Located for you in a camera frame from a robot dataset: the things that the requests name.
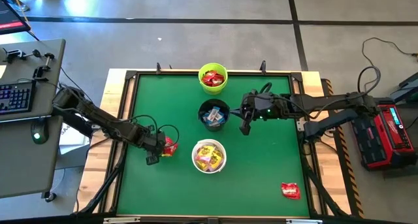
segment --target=yellow candy wrapper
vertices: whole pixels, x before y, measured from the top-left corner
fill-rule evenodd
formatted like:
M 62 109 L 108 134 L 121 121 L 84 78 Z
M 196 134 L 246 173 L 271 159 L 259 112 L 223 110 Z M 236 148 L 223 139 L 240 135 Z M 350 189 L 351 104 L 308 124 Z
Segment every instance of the yellow candy wrapper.
M 209 162 L 210 161 L 210 158 L 212 156 L 212 153 L 214 152 L 215 148 L 216 147 L 215 146 L 212 146 L 212 145 L 202 146 L 199 149 L 199 151 L 197 152 L 196 160 L 197 161 L 200 160 L 200 161 L 207 161 L 207 162 Z
M 215 171 L 223 162 L 223 155 L 220 151 L 214 150 L 210 158 L 209 166 L 211 171 Z
M 196 161 L 196 165 L 202 170 L 202 171 L 207 171 L 208 170 L 208 165 L 204 162 L 204 161 Z

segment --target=computer monitor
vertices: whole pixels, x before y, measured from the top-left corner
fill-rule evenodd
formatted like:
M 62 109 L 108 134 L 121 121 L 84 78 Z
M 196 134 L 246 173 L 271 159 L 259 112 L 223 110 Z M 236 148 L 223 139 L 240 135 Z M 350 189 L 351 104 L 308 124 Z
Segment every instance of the computer monitor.
M 30 29 L 8 3 L 0 0 L 0 35 L 29 31 Z

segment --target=white bowl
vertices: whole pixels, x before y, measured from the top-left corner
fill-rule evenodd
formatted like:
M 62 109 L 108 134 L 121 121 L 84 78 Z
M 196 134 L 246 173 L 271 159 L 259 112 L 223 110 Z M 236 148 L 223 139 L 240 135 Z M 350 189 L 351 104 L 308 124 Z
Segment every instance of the white bowl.
M 217 146 L 219 148 L 219 150 L 222 152 L 223 154 L 223 162 L 222 165 L 215 171 L 213 172 L 205 172 L 202 171 L 195 162 L 195 157 L 197 155 L 197 151 L 199 150 L 199 148 L 201 148 L 204 145 L 207 144 L 213 144 L 215 146 Z M 225 164 L 227 163 L 227 152 L 225 151 L 225 148 L 222 146 L 222 144 L 220 142 L 218 142 L 217 140 L 213 140 L 213 139 L 204 139 L 204 140 L 200 140 L 197 142 L 197 144 L 195 145 L 195 147 L 193 148 L 193 150 L 191 151 L 191 161 L 193 162 L 194 166 L 196 167 L 197 170 L 206 173 L 206 174 L 214 174 L 217 172 L 221 172 L 221 170 L 223 169 L 223 167 L 225 166 Z

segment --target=candy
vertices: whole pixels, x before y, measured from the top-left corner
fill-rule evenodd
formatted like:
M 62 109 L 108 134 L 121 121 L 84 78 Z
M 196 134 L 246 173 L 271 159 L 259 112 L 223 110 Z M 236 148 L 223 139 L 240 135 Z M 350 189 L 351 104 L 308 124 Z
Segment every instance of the candy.
M 213 172 L 223 164 L 223 154 L 215 145 L 204 145 L 197 151 L 195 163 L 202 171 Z
M 223 155 L 220 151 L 218 150 L 214 150 L 214 152 L 212 153 L 212 156 L 210 158 L 209 161 L 209 166 L 210 166 L 210 170 L 211 171 L 215 171 L 218 166 L 221 164 L 221 162 L 223 161 Z
M 216 71 L 208 71 L 202 77 L 202 82 L 210 87 L 220 86 L 224 81 L 225 77 Z
M 212 152 L 214 152 L 214 150 L 215 150 L 215 146 L 211 146 L 211 145 L 202 146 L 197 152 L 196 160 L 209 162 L 212 156 Z
M 177 150 L 178 143 L 173 144 L 173 141 L 169 137 L 165 137 L 165 147 L 163 150 L 163 157 L 171 157 L 174 155 L 174 152 Z
M 220 126 L 221 124 L 220 124 L 220 122 L 215 121 L 215 122 L 209 123 L 208 125 L 211 126 L 211 127 L 217 127 L 217 126 Z
M 219 112 L 219 107 L 214 106 L 214 108 L 212 109 L 212 111 L 210 112 L 209 116 L 208 116 L 208 121 L 210 121 L 210 123 L 215 119 L 216 114 Z
M 220 111 L 218 111 L 217 112 L 217 114 L 216 114 L 216 116 L 215 116 L 215 120 L 220 120 L 220 119 L 222 119 L 223 118 L 223 113 L 222 112 L 220 112 Z
M 300 189 L 296 183 L 281 183 L 281 193 L 288 199 L 300 199 Z

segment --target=keyboard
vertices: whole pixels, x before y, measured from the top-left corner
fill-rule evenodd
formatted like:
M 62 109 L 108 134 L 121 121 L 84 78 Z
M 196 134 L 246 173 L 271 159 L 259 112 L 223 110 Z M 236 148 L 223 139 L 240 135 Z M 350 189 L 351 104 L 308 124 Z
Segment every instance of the keyboard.
M 30 112 L 36 81 L 0 85 L 0 115 Z

